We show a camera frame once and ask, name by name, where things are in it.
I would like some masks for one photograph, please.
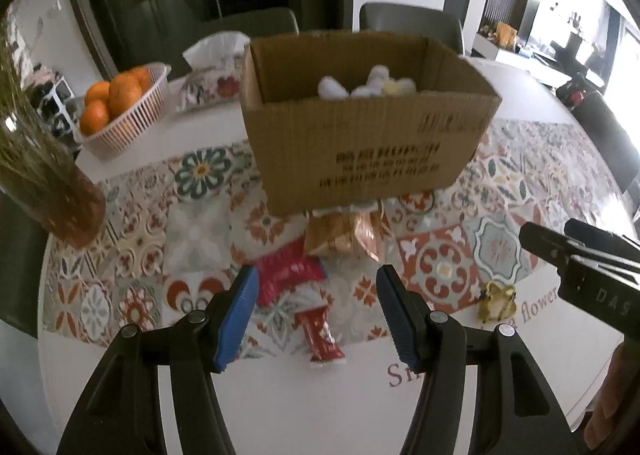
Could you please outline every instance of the cardboard box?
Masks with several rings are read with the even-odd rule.
[[[384,64],[413,96],[322,101],[318,82],[348,90]],[[420,36],[311,32],[253,40],[244,125],[280,216],[450,186],[473,157],[501,99],[468,62]]]

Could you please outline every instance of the chair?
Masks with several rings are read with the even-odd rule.
[[[38,337],[38,288],[47,232],[0,193],[0,319]]]
[[[223,16],[202,26],[196,41],[220,31],[240,31],[249,38],[271,36],[281,32],[298,32],[296,15],[289,8],[271,8]]]
[[[370,2],[360,8],[360,29],[428,36],[458,54],[465,53],[460,21],[455,15],[439,10]]]
[[[609,166],[623,193],[640,172],[640,154],[599,92],[592,92],[572,112]]]

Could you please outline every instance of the red candy bar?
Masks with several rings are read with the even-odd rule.
[[[283,245],[277,251],[252,261],[258,271],[260,290],[256,303],[271,304],[283,291],[306,281],[325,279],[320,261],[304,254],[305,238]]]
[[[302,324],[305,329],[306,340],[314,353],[311,358],[314,363],[329,363],[344,358],[344,354],[329,330],[326,320],[327,309],[328,307],[324,305],[324,307],[296,313],[296,323]]]

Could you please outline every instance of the white cotton ball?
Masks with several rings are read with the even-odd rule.
[[[383,96],[400,96],[401,94],[400,85],[396,80],[387,80],[382,84]]]
[[[318,96],[325,101],[334,101],[348,98],[349,93],[337,79],[325,76],[318,83]]]
[[[376,95],[366,85],[360,85],[351,91],[352,98],[374,98]]]
[[[367,85],[371,83],[372,80],[388,80],[389,79],[389,67],[386,65],[374,65],[371,68],[371,72],[369,73],[369,77],[367,78]]]
[[[408,96],[417,92],[415,81],[413,81],[411,78],[399,79],[398,86],[400,87],[401,96]]]
[[[367,83],[367,89],[373,92],[374,96],[382,96],[382,87],[385,85],[385,81],[380,78],[372,79],[369,83]]]

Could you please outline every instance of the patterned tablecloth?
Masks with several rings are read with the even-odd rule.
[[[247,142],[207,148],[101,183],[105,223],[84,251],[54,241],[44,328],[107,346],[126,323],[174,323],[229,286],[243,262],[303,235],[306,217],[269,215]],[[483,281],[517,282],[542,261],[517,235],[533,220],[561,230],[569,217],[616,231],[620,191],[580,127],[494,120],[455,184],[383,201],[386,263],[433,307],[475,302]],[[338,342],[386,336],[369,258],[322,260],[327,281],[256,307],[241,357],[306,349],[294,313],[327,304]]]

